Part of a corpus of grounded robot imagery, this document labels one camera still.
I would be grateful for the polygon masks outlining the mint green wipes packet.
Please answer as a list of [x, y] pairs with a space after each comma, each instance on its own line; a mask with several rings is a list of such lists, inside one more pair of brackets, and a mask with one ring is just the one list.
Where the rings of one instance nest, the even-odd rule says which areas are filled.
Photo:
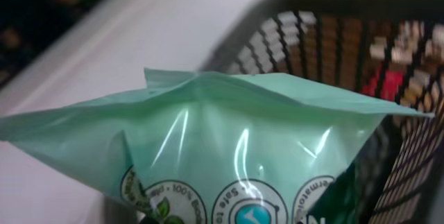
[[154, 223], [294, 223], [383, 119], [418, 112], [288, 74], [148, 70], [144, 89], [4, 117], [1, 139]]

